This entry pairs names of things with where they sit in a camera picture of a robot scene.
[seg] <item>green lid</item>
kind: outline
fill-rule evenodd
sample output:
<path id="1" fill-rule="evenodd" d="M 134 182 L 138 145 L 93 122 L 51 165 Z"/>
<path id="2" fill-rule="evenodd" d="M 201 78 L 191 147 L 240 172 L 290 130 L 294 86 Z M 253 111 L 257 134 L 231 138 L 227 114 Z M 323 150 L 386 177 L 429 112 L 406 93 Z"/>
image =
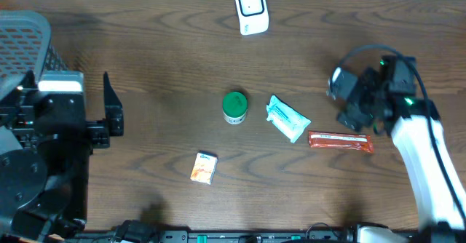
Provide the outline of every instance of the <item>green lid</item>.
<path id="1" fill-rule="evenodd" d="M 239 92 L 230 92 L 224 98 L 224 113 L 232 118 L 237 118 L 248 110 L 248 100 Z"/>

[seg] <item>gray plastic basket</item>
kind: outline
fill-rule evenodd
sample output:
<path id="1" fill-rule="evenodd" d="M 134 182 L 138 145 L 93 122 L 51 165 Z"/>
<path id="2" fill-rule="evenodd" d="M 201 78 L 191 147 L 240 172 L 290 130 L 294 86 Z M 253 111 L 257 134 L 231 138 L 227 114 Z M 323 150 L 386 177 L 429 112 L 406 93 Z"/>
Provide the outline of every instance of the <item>gray plastic basket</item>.
<path id="1" fill-rule="evenodd" d="M 29 70 L 36 82 L 44 70 L 68 70 L 50 45 L 50 37 L 50 24 L 44 16 L 32 11 L 0 11 L 0 83 Z"/>

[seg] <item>blue snack wrapper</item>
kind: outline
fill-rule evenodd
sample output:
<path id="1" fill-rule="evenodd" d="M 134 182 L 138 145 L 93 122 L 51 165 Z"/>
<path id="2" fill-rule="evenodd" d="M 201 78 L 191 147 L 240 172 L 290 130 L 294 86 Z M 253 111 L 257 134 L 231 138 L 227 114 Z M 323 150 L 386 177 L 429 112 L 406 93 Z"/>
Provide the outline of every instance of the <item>blue snack wrapper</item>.
<path id="1" fill-rule="evenodd" d="M 270 98 L 270 103 L 266 107 L 267 121 L 271 121 L 292 143 L 304 132 L 304 129 L 311 123 L 310 120 L 284 104 L 275 95 Z"/>

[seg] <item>red snack bar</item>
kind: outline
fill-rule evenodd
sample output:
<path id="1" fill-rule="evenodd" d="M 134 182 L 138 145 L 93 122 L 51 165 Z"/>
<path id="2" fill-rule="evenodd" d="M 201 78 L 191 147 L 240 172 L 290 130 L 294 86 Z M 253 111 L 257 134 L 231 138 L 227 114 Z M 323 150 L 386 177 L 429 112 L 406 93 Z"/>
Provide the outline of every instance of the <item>red snack bar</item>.
<path id="1" fill-rule="evenodd" d="M 374 152 L 371 136 L 309 131 L 311 148 L 346 148 Z"/>

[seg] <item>wooden table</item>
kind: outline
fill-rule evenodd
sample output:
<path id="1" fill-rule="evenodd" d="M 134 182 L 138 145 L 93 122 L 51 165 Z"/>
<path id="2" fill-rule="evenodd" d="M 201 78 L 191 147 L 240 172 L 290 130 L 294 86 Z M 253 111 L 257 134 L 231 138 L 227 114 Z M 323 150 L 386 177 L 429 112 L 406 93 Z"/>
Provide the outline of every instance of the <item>wooden table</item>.
<path id="1" fill-rule="evenodd" d="M 87 117 L 103 117 L 102 75 L 125 107 L 125 136 L 90 164 L 88 229 L 126 219 L 191 229 L 304 229 L 352 221 L 415 228 L 406 169 L 387 137 L 375 154 L 291 144 L 270 122 L 271 94 L 312 120 L 350 132 L 326 96 L 337 60 L 383 43 L 418 59 L 466 182 L 466 0 L 267 0 L 270 27 L 243 37 L 234 0 L 1 0 L 52 25 L 52 44 L 84 72 Z M 380 52 L 349 64 L 362 72 Z M 243 89 L 246 121 L 228 125 L 221 101 Z M 213 184 L 189 176 L 198 151 L 219 161 Z"/>

